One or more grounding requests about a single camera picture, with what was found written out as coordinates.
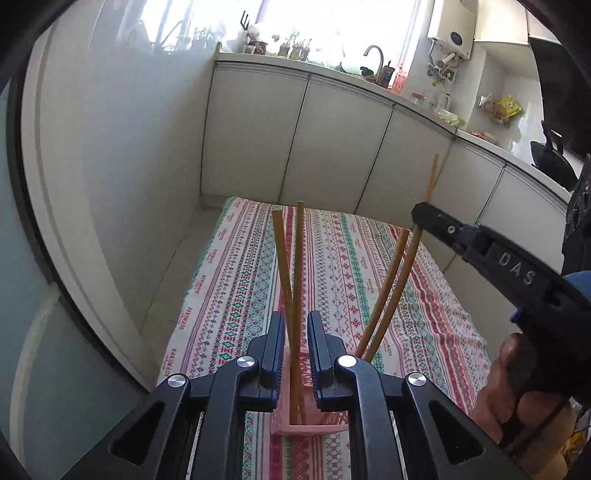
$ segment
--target white wall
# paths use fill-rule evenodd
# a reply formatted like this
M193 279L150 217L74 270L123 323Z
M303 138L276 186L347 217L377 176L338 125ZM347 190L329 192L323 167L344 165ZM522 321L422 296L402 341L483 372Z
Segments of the white wall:
M32 478L55 480L145 392L77 327L33 255L8 169L7 95L8 87L0 95L0 430Z
M460 62L452 86L450 109L466 122L470 121L486 60L486 50L474 43L469 61Z
M51 39L45 76L51 84L41 86L51 97L43 99L44 112L59 116L67 106L79 125L41 129L61 129L67 138L52 154L80 153L100 247L137 328L199 204L213 49L226 31L232 38L240 29L245 2L218 2L205 11L199 4L193 28L211 22L217 31L199 49L175 50L175 41L168 50L152 46L148 37L166 3L157 0L148 0L143 13L138 0L78 2ZM164 34L187 5L173 0Z
M505 129L503 143L513 155L531 163L530 141L546 142L540 123L544 119L540 82L508 74L503 84L503 95L511 95L524 110Z
M501 139L499 137L504 133L504 127L494 123L491 120L490 115L477 108L476 104L481 96L486 96L489 93L492 93L494 100L501 98L505 76L506 73L501 64L496 58L485 52L485 61L482 68L480 84L476 91L475 107L466 127L467 132L489 132L499 139L500 147L503 146L503 143L500 141Z
M435 0L421 0L424 5L424 17L421 32L418 38L417 49L414 53L413 62L408 70L408 77L404 86L402 87L402 96L408 99L412 99L413 92L424 95L425 93L433 93L438 95L439 93L449 92L450 87L445 87L441 83L437 86L433 86L433 78L427 76L427 65L429 64L429 49L431 48L431 40L427 38L427 32L429 31L429 25L431 24L431 16L433 14L433 5ZM435 46L433 50L434 59L442 57L441 48Z

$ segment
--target cabinet door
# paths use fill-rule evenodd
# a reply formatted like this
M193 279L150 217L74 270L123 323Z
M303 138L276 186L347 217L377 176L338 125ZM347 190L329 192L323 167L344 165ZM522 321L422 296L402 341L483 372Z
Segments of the cabinet door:
M307 74L217 66L207 107L201 191L277 203Z
M486 340L488 358L494 361L503 340L519 332L509 321L515 307L460 257L453 259L445 272L445 278L464 310L472 317L474 327Z
M281 203L353 213L388 125L392 103L321 78L310 79Z
M451 133L397 106L355 213L411 228L411 211L425 198L433 155L439 154L441 168L451 144Z
M479 0L474 40L527 45L525 12L517 0Z
M432 204L464 223L475 223L503 164L484 150L456 139L437 178ZM422 240L439 268L445 269L453 250L426 232Z
M542 192L533 180L507 167L478 223L502 233L559 272L566 205Z
M556 38L550 30L543 26L540 20L538 20L529 12L527 12L527 30L530 34L530 37L540 38L553 43L560 43L558 38Z

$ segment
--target faucet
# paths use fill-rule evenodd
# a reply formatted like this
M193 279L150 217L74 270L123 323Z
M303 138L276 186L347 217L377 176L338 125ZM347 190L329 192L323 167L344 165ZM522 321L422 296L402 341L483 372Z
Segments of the faucet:
M382 73L382 68L384 67L384 52L377 45L370 45L365 50L365 53L363 54L363 56L366 57L372 48L377 48L378 52L379 52L379 67L378 67L378 71L375 73L375 83L378 84L379 76Z

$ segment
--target kitchen utensil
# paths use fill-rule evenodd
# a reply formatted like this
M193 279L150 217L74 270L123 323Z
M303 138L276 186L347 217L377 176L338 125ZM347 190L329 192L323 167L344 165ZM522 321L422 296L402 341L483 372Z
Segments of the kitchen utensil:
M378 320L384 311L386 300L388 300L388 295L390 294L390 290L392 290L392 284L396 279L396 273L398 272L398 267L400 266L400 261L402 260L402 254L404 253L404 247L406 247L409 233L409 230L404 229L396 241L396 249L394 250L394 256L392 257L392 260L390 261L386 278L384 279L384 283L382 283L382 288L379 291L379 296L374 305L371 317L369 318L368 324L363 331L363 336L361 337L361 340L357 344L357 349L355 350L355 356L359 358L363 357L365 349L371 340L371 336L374 334Z
M310 44L312 43L312 39L308 41L308 44L301 49L301 61L308 61L308 55L310 54Z
M372 69L369 69L367 67L361 67L361 76L362 77L371 77L374 74L374 71Z
M433 197L433 189L435 188L435 183L437 180L437 163L439 162L439 154L436 153L433 157L433 164L431 165L431 176L429 177L429 181L427 183L427 192L425 193L425 202L430 202L431 198ZM417 250L418 250L418 246L420 245L421 242L421 235L423 234L423 229L420 228L419 226L415 226L413 227L413 237L411 238L410 241L410 245L408 246L408 250L407 250L407 254L406 254L406 258L404 259L404 263L402 264L402 270L400 271L400 275L398 276L398 281L396 283L396 286L394 287L394 291L392 292L392 297L390 298L390 302L388 303L388 306L386 307L386 310L384 311L384 316L382 316L382 320L380 321L379 325L378 325L378 330L374 336L374 339L372 340L372 342L369 344L368 350L365 354L365 356L363 357L363 359L366 362L371 362L371 360L373 360L375 353L378 351L379 348L379 344L382 343L382 340L384 340L384 336L386 335L386 332L388 331L388 326L390 325L390 321L392 320L392 317L394 316L394 313L396 312L396 308L398 307L398 303L400 302L400 298L402 297L402 292L404 291L404 287L406 286L406 283L408 281L408 276L410 275L411 269L413 267L414 264L414 258L417 255ZM396 250L394 252L394 256L392 257L391 263L398 263L400 264L400 259L402 258L402 252L404 251L404 247L405 247L405 243L402 243L402 241L400 241L400 243L397 243L396 245ZM389 270L393 270L394 274L396 273L396 271L398 270L398 266L396 265L395 268L391 265L391 268ZM385 302L383 304L380 304L378 306L378 308L384 308ZM369 341L369 339L371 338L373 332L373 329L376 327L377 324L377 319L374 319L374 324L371 325L370 323L368 323L365 331L363 332L363 340L367 340Z
M450 94L449 93L442 93L439 96L439 107L443 110L449 110L449 103L450 103Z
M562 136L550 130L543 120L541 123L546 137L546 144L535 141L530 142L531 158L534 160L534 166L569 192L572 192L578 178L573 167L563 155ZM556 149L554 148L553 137L556 142Z
M287 57L287 54L290 52L290 45L288 43L282 43L279 47L279 53L277 54L278 57Z
M476 132L473 130L470 132L470 135L474 135L475 137L486 140L488 143L492 143L493 145L499 145L499 141L496 139L496 137L489 132Z
M253 40L249 43L249 45L252 45L255 47L255 50L253 52L255 55L264 55L265 53L267 53L267 43L266 42L259 41L259 40Z
M423 103L423 108L425 110L429 110L430 112L432 112L435 108L435 98L431 92L425 93L425 101Z
M287 338L290 345L294 344L291 337L293 328L293 296L291 294L290 265L285 250L285 230L283 228L283 210L273 210L273 234L275 237L275 251L277 252L277 270L279 270L279 279L281 283L281 293L283 294L283 309L285 324L287 325Z
M396 71L396 69L394 67L390 66L390 61L388 62L388 64L385 67L382 67L382 71L380 73L380 80L379 80L378 84L380 85L380 87L383 87L383 88L388 88L388 85L390 84L390 80L392 80L392 75Z
M423 106L423 102L425 101L424 95L421 95L420 93L417 93L417 92L413 92L412 97L413 97L413 102L415 105Z
M248 15L246 14L246 10L242 12L242 16L240 17L240 25L244 31L248 30L248 26L251 23L248 21Z
M394 83L392 84L392 91L397 94L402 93L402 89L404 84L406 83L408 77L408 72L404 72L402 67L398 67L398 71L396 72L396 76L394 77Z
M301 57L302 48L303 47L301 45L294 45L294 47L291 49L290 60L299 60Z
M307 424L306 408L304 397L301 394L301 284L302 284L302 262L304 255L303 234L304 234L304 202L297 203L297 217L295 219L295 256L294 256L294 287L292 292L292 328L291 338L294 341L290 345L290 423L297 423L297 411L300 411L301 422Z
M462 128L466 125L466 122L458 117L455 113L448 112L440 106L436 106L433 109L433 113L453 127Z

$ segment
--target countertop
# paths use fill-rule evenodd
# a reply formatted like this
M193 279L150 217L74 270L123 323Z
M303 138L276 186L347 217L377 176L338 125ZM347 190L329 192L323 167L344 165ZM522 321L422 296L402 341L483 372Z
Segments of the countertop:
M533 165L528 164L524 160L521 160L520 158L512 155L507 150L504 150L501 147L497 147L496 145L493 145L490 142L487 142L481 138L475 137L474 135L470 135L469 133L464 132L462 130L458 130L456 127L451 126L445 120L439 118L437 115L425 110L424 108L419 107L418 105L415 105L410 100L396 93L392 93L391 90L381 88L374 83L367 82L366 80L358 78L354 75L348 75L346 73L337 72L335 70L331 70L311 63L306 63L298 60L290 60L284 57L271 57L265 55L251 55L244 53L225 53L220 50L220 47L221 44L218 44L217 52L215 55L216 62L252 63L258 65L269 65L273 67L298 70L299 72L307 72L310 74L333 79L338 82L347 83L354 87L358 87L367 92L371 92L375 95L385 98L386 100L391 101L394 105L400 105L404 108L407 108L408 110L411 110L417 115L422 116L426 120L429 120L430 122L450 132L455 137L460 138L473 145L476 145L477 147L486 150L491 155L499 157L501 160L504 160L508 164L511 164L515 168L523 171L526 175L534 179L537 183L541 184L546 190L552 193L554 197L564 202L565 205L567 205L570 200L570 192L567 192L567 190L562 188L548 176L544 175Z

